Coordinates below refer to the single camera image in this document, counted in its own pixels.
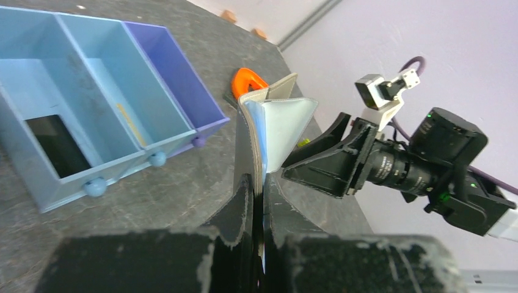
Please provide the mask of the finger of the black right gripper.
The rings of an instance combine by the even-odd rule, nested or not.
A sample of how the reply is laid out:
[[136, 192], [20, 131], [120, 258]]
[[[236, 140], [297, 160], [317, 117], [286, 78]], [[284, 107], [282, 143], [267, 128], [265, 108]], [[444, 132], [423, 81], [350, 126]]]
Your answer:
[[282, 178], [335, 198], [350, 195], [359, 165], [359, 150], [337, 145], [325, 151], [302, 148], [283, 164]]
[[308, 144], [293, 150], [286, 158], [283, 166], [294, 165], [316, 154], [326, 151], [341, 142], [343, 134], [349, 125], [350, 119], [351, 116], [349, 114], [340, 112], [331, 126], [320, 136], [311, 140]]

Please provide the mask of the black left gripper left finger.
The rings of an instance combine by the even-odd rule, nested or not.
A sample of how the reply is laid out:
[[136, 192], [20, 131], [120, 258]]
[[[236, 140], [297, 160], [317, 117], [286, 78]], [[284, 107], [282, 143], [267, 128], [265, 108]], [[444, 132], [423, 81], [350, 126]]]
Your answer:
[[36, 292], [253, 292], [252, 177], [204, 225], [65, 238]]

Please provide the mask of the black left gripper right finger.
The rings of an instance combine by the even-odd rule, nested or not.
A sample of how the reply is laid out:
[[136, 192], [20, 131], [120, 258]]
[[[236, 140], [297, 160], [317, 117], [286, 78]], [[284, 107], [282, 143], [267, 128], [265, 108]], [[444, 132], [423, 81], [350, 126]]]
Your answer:
[[264, 292], [466, 292], [456, 261], [422, 235], [324, 232], [268, 175], [264, 199]]

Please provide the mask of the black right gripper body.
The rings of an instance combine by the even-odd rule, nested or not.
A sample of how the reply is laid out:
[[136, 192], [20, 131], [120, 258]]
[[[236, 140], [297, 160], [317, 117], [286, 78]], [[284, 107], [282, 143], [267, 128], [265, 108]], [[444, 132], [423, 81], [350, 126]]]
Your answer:
[[352, 122], [346, 136], [346, 195], [355, 195], [367, 181], [412, 197], [433, 191], [435, 167], [398, 142], [377, 139], [376, 126], [362, 118]]

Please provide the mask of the gold card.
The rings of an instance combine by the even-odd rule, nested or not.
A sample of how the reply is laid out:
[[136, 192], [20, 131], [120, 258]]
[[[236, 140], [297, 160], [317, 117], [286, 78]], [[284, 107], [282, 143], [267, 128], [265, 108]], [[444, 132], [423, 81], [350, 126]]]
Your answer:
[[145, 139], [143, 138], [142, 134], [140, 133], [140, 131], [138, 130], [136, 125], [133, 123], [131, 117], [127, 114], [123, 105], [120, 103], [117, 103], [116, 106], [117, 106], [117, 109], [119, 110], [119, 112], [122, 114], [122, 116], [126, 120], [127, 125], [129, 126], [131, 132], [133, 133], [133, 135], [135, 136], [137, 141], [140, 143], [140, 145], [142, 147], [146, 147], [147, 143], [146, 143]]

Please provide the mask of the black card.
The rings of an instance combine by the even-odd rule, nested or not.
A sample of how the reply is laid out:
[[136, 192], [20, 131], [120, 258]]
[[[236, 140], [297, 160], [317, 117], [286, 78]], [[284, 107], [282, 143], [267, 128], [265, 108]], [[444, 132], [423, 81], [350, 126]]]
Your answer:
[[91, 168], [59, 115], [32, 118], [26, 123], [60, 178]]

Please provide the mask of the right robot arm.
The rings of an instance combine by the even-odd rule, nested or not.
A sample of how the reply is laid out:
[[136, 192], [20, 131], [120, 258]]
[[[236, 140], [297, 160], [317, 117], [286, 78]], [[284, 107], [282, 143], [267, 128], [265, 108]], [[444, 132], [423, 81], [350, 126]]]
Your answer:
[[404, 200], [426, 197], [425, 212], [479, 236], [517, 240], [517, 205], [470, 167], [488, 139], [476, 125], [438, 107], [408, 143], [377, 137], [377, 124], [348, 114], [315, 140], [294, 150], [282, 176], [335, 198], [356, 194], [366, 182], [400, 191]]

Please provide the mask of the light blue middle drawer box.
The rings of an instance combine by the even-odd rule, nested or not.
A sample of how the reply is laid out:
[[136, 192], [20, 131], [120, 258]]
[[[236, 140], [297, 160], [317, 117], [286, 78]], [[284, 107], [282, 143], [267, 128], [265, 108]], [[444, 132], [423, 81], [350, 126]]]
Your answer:
[[[166, 163], [167, 152], [190, 140], [195, 129], [126, 25], [119, 20], [60, 13], [58, 19], [141, 155], [119, 178]], [[147, 146], [141, 146], [117, 109], [120, 103]]]

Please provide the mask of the light blue drawer box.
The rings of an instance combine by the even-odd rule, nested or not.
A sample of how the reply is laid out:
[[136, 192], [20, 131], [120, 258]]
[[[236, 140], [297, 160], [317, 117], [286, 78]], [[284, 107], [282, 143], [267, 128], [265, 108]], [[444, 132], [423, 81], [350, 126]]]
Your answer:
[[142, 150], [57, 14], [1, 8], [1, 144], [40, 212], [116, 183]]
[[[166, 163], [167, 152], [190, 140], [195, 129], [126, 25], [119, 20], [60, 13], [58, 19], [141, 155], [119, 178]], [[141, 146], [117, 109], [120, 103], [147, 146]]]

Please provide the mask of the purple plastic drawer box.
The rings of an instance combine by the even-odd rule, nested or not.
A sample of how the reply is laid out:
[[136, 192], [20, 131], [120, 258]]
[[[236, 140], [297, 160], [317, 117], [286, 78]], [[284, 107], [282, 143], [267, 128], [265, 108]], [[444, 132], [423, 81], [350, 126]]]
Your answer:
[[172, 157], [205, 145], [209, 136], [230, 121], [199, 77], [194, 67], [164, 26], [124, 22], [191, 123], [195, 134], [175, 150]]

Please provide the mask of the light blue left drawer box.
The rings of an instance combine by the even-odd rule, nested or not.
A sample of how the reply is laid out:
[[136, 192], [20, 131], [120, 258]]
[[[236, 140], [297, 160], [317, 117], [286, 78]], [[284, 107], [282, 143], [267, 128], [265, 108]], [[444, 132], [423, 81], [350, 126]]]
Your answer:
[[1, 144], [40, 212], [116, 183], [142, 150], [57, 14], [1, 8]]

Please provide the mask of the wooden block at wall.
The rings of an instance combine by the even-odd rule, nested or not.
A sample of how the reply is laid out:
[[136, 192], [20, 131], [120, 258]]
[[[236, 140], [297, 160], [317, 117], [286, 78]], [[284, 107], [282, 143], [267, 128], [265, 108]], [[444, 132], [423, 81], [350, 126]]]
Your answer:
[[230, 10], [224, 10], [221, 14], [220, 14], [220, 17], [232, 24], [235, 24], [237, 23], [237, 17], [236, 15], [230, 11]]
[[263, 30], [261, 30], [261, 29], [259, 29], [257, 27], [253, 28], [251, 30], [251, 33], [255, 34], [257, 37], [260, 37], [263, 40], [267, 40], [268, 39], [268, 36], [266, 35], [266, 33]]

